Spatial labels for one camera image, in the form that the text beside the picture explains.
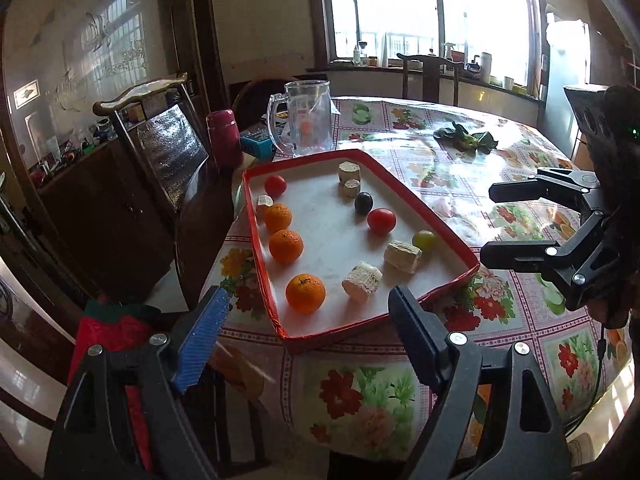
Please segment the pink thermos bottle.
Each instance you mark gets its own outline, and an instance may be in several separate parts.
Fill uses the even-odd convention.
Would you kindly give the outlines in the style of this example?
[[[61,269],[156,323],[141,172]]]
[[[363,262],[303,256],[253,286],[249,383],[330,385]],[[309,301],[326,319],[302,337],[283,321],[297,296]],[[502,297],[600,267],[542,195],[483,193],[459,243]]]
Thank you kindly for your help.
[[[232,110],[217,110],[206,117],[215,162],[219,169],[233,171],[243,163],[240,132]]]

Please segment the wooden chair with cushion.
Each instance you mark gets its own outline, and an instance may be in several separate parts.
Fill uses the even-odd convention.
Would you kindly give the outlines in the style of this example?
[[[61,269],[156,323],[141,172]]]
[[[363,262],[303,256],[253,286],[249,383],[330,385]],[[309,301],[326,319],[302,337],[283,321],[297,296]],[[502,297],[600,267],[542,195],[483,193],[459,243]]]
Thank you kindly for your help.
[[[234,219],[231,170],[218,167],[189,96],[186,73],[153,79],[98,101],[174,237],[178,283],[194,308]]]

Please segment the yellow-green tomato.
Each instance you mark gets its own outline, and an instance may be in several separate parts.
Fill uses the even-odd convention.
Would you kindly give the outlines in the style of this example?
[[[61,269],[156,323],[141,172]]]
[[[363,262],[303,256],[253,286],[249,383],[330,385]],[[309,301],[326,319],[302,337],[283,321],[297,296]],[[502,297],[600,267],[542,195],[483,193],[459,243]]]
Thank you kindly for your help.
[[[416,232],[412,238],[413,246],[420,249],[421,252],[429,252],[435,245],[437,236],[430,230],[422,230]]]

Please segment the orange mandarin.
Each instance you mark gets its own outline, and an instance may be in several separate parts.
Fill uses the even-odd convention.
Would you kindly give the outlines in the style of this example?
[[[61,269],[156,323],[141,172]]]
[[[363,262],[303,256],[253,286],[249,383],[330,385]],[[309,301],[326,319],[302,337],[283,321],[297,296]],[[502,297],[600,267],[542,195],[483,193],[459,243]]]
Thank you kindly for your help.
[[[281,264],[296,261],[304,251],[304,241],[292,230],[280,230],[269,239],[269,252],[273,260]]]
[[[288,305],[301,314],[317,311],[326,299],[326,288],[320,278],[308,273],[298,274],[285,287]]]
[[[273,204],[262,213],[262,222],[269,233],[286,230],[292,223],[292,212],[285,204]]]

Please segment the dark purple plum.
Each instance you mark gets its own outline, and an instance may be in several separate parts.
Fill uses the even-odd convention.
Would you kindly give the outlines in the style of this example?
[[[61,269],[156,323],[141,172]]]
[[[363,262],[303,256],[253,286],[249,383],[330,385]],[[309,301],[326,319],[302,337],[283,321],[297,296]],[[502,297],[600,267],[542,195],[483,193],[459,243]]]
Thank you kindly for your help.
[[[373,208],[373,197],[368,192],[360,192],[354,200],[356,214],[367,216]]]

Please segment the red tomato in tray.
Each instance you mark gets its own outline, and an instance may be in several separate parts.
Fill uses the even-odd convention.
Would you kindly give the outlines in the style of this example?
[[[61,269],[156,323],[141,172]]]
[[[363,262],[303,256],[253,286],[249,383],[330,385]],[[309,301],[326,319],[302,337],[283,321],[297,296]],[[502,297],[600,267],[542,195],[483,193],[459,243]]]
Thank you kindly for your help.
[[[283,195],[287,188],[288,184],[280,174],[270,174],[270,176],[266,177],[264,183],[265,192],[274,200]]]

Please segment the dark wooden far chair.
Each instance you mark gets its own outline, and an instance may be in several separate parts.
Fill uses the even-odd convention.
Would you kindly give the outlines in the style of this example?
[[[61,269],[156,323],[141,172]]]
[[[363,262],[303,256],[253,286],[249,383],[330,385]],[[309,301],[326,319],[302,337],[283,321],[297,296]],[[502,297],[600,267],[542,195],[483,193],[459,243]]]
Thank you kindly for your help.
[[[440,69],[442,67],[450,68],[454,71],[454,90],[452,90],[452,105],[459,105],[459,84],[460,75],[464,69],[462,62],[454,62],[435,55],[405,55],[398,53],[397,57],[402,61],[402,88],[401,94],[404,100],[409,95],[409,63],[411,61],[420,62],[422,64],[422,101],[439,103],[439,81]]]

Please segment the round back wooden chair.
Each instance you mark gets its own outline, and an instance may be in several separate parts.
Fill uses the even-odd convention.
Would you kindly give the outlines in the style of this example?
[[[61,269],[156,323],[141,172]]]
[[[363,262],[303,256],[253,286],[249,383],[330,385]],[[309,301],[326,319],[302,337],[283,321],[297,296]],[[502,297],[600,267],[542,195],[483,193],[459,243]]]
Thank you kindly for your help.
[[[233,114],[240,131],[257,124],[267,110],[270,96],[282,93],[294,78],[262,78],[230,84]]]

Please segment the white cup on sill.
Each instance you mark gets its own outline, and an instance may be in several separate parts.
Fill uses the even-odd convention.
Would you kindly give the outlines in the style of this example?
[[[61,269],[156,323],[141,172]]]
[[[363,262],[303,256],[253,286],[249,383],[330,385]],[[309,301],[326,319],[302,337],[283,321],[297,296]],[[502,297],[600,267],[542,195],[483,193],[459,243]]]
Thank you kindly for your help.
[[[483,81],[484,84],[490,83],[491,64],[492,64],[491,54],[488,52],[483,52],[480,55],[480,80]]]

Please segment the clear glass mug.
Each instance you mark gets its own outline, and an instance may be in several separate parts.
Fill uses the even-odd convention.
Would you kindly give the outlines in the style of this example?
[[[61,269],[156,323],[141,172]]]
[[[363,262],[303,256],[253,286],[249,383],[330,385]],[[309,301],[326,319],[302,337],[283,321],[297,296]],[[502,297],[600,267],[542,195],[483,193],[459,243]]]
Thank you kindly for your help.
[[[277,108],[286,107],[288,119],[281,133],[276,133]],[[272,144],[285,156],[306,156],[332,151],[332,101],[326,80],[293,80],[284,92],[270,96],[267,105],[267,128]]]

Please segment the red fabric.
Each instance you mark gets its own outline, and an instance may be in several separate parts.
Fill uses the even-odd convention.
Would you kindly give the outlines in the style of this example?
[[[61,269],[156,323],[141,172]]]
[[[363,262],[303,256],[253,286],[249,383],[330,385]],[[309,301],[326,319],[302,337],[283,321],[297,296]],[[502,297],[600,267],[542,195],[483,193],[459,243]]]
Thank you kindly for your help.
[[[162,312],[150,304],[119,304],[105,296],[90,300],[78,326],[70,361],[67,385],[71,385],[91,347],[100,346],[108,370],[122,384],[134,449],[147,472],[153,471],[149,426],[142,406],[141,389],[136,377],[139,350],[149,342],[154,328],[160,326]]]

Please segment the red tomato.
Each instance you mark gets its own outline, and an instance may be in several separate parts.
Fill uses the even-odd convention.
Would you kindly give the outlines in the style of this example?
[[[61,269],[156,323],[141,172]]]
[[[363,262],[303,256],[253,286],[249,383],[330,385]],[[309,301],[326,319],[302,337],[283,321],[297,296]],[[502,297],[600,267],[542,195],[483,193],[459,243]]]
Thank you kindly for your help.
[[[376,235],[386,236],[395,229],[396,214],[388,208],[376,208],[367,216],[369,229]]]
[[[287,188],[288,184],[280,174],[270,174],[270,176],[266,177],[264,183],[265,192],[274,200],[283,195]]]

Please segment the dark wooden sideboard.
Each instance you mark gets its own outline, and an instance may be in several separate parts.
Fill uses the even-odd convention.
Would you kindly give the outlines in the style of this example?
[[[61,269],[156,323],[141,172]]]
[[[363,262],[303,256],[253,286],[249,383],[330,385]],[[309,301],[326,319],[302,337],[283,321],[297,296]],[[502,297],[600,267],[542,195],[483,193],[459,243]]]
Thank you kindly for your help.
[[[111,299],[141,302],[169,271],[172,224],[118,139],[82,156],[38,194],[80,276]]]

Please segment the green leafy vegetable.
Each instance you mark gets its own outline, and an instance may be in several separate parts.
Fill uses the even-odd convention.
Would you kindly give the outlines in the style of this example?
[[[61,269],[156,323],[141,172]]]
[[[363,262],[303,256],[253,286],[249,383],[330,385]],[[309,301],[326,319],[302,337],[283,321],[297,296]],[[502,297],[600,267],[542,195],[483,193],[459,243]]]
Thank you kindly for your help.
[[[488,131],[469,132],[465,126],[452,122],[433,132],[436,140],[450,143],[458,151],[489,154],[498,148],[498,141]]]

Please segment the silver refrigerator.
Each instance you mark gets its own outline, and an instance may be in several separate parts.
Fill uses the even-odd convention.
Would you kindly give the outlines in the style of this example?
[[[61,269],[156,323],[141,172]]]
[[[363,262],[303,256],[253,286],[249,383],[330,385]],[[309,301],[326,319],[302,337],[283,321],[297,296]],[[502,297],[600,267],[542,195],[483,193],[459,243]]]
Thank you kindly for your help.
[[[565,88],[582,86],[589,81],[589,26],[581,20],[558,21],[553,13],[549,13],[548,18],[554,18],[554,21],[547,26],[549,81],[539,131],[571,158],[578,125]]]

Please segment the teal box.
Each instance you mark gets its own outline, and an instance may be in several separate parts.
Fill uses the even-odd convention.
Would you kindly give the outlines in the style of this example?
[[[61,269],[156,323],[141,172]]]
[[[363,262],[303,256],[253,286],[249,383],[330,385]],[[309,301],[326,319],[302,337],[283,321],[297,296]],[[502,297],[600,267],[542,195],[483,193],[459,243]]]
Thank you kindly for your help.
[[[261,162],[269,162],[273,159],[276,147],[273,145],[267,129],[246,129],[240,134],[240,142],[245,154],[249,154]]]

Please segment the red rimmed white tray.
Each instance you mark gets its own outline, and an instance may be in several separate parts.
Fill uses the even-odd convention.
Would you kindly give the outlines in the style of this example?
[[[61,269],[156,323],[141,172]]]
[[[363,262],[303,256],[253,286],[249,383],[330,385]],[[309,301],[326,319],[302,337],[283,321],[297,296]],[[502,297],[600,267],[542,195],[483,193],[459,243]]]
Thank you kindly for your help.
[[[396,214],[396,226],[390,234],[374,234],[344,195],[337,174],[344,160],[360,166],[362,187],[372,195],[374,206]],[[255,212],[257,197],[265,191],[270,174],[285,178],[288,188],[280,203],[290,208],[291,228],[304,241],[303,253],[291,264],[273,260],[269,233]],[[364,151],[324,152],[253,167],[244,172],[243,185],[265,308],[278,337],[293,353],[327,346],[386,322],[388,293],[396,285],[406,285],[417,300],[431,302],[466,284],[480,267],[472,249],[420,197]],[[437,240],[415,274],[398,271],[384,261],[391,240],[410,242],[422,229],[432,231]],[[365,304],[350,299],[342,287],[344,278],[360,261],[383,273],[378,290]],[[301,273],[320,278],[326,288],[326,300],[311,314],[296,312],[285,298],[286,285]]]

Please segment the floral fruit tablecloth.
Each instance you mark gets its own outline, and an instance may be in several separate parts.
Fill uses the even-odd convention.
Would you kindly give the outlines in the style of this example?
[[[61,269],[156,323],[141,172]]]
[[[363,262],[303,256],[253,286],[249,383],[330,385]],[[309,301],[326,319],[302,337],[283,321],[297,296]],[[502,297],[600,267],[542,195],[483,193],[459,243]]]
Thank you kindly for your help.
[[[568,160],[535,129],[442,105],[341,99],[336,151],[247,171],[247,202],[208,276],[231,297],[213,366],[299,437],[402,460],[434,404],[390,325],[407,285],[448,330],[527,344],[564,420],[627,365],[626,330],[570,311],[537,274],[489,270],[490,240],[565,243],[576,212],[496,204],[489,187]]]

